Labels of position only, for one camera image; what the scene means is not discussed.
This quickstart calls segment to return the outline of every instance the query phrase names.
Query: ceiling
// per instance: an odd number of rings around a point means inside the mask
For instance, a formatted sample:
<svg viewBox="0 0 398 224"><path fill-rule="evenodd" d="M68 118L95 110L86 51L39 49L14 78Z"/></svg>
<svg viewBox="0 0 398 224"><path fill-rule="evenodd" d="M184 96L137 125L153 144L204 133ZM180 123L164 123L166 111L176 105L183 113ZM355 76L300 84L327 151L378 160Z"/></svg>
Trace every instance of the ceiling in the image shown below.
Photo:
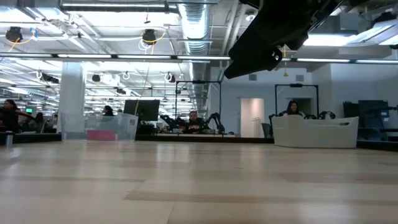
<svg viewBox="0 0 398 224"><path fill-rule="evenodd" d="M87 3L94 1L64 1L63 3ZM181 15L172 13L176 2L207 2L209 10L208 33L201 40L187 38L187 30L183 28ZM339 16L353 14L358 17L358 30L366 27L368 19L379 14L382 7L392 7L393 1L369 1L367 5L356 8L343 6ZM224 55L223 42L227 40L226 50L236 40L233 34L239 37L250 24L246 18L255 14L256 10L250 6L237 4L236 1L169 1L170 11L148 12L152 8L126 10L116 12L112 7L107 11L99 10L100 4L136 4L140 1L95 1L96 7L90 11L63 11L56 7L0 7L0 34L5 34L10 26L21 27L24 44L13 46L5 35L0 35L0 52L20 53L49 53L49 54L156 54L156 55L186 55L189 44L206 43L208 55ZM142 7L148 1L141 1ZM358 13L366 9L366 17ZM228 25L232 24L230 35L225 39ZM199 29L190 27L191 32ZM153 48L142 43L142 34L146 29L154 29L159 39ZM298 51L285 50L286 57L301 58L385 58L391 54L386 45L358 45L356 47L342 46L311 46L305 45ZM218 63L200 62L206 67L219 67ZM82 62L88 72L86 90L86 112L100 112L104 105L111 105L114 109L123 108L126 98L141 97L142 99L159 98L162 100L161 113L173 114L175 103L175 83L169 83L165 75L172 74L178 81L195 80L193 63L182 61L179 63L161 62ZM304 68L307 72L316 69L320 64L287 63L290 68ZM277 69L285 67L280 64ZM57 111L59 85L41 81L41 73L58 78L60 82L62 62L18 60L4 58L0 64L0 94L2 98L20 98L19 103L24 106L38 105L39 109L47 114ZM208 69L205 75L207 81L217 81L220 69ZM103 77L100 82L92 80L93 75ZM271 82L260 79L258 82ZM6 85L22 85L19 88L9 88ZM126 95L116 93L114 86L128 90ZM190 110L201 110L205 104L199 104L199 98L206 100L206 85L186 85L178 96L178 114L186 114Z"/></svg>

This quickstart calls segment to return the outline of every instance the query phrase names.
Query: desk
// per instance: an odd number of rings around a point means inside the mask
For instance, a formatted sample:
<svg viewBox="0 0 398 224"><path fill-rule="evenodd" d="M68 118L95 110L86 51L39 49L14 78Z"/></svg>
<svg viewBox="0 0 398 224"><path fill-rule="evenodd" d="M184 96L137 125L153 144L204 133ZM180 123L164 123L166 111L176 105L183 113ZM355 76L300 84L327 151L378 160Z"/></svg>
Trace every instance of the desk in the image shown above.
<svg viewBox="0 0 398 224"><path fill-rule="evenodd" d="M157 136L171 137L198 137L198 138L235 138L234 134L178 134L178 133L159 133Z"/></svg>

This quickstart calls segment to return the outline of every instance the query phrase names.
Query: ceiling duct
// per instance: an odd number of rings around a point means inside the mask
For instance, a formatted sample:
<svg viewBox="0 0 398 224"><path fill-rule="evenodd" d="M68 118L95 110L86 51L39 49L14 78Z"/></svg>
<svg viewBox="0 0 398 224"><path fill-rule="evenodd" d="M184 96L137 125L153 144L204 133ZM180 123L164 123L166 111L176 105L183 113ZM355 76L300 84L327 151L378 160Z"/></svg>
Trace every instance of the ceiling duct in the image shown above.
<svg viewBox="0 0 398 224"><path fill-rule="evenodd" d="M179 4L178 9L182 17L182 30L186 39L202 40L208 36L210 7L206 4ZM185 42L185 51L189 55L208 54L208 42ZM191 63L190 75L192 80L210 80L210 66L206 63ZM193 85L193 94L197 108L200 110L206 105L203 97L203 84Z"/></svg>

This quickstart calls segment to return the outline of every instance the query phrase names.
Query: pink box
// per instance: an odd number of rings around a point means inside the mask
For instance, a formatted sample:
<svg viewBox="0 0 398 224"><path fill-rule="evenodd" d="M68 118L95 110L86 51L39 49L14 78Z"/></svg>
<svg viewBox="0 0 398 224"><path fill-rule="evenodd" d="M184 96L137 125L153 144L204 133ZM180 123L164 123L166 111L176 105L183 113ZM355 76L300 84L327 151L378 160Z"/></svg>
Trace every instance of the pink box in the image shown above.
<svg viewBox="0 0 398 224"><path fill-rule="evenodd" d="M110 130L87 130L87 140L117 141L118 136Z"/></svg>

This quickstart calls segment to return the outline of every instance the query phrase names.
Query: column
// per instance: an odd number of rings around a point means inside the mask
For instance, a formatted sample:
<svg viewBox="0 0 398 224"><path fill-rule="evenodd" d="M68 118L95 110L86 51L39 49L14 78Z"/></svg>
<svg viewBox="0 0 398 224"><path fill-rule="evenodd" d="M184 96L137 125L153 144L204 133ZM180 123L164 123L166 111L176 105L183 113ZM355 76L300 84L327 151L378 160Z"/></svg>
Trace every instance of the column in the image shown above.
<svg viewBox="0 0 398 224"><path fill-rule="evenodd" d="M63 62L57 132L62 131L62 119L65 119L63 124L67 124L65 132L84 131L86 77L80 62Z"/></svg>

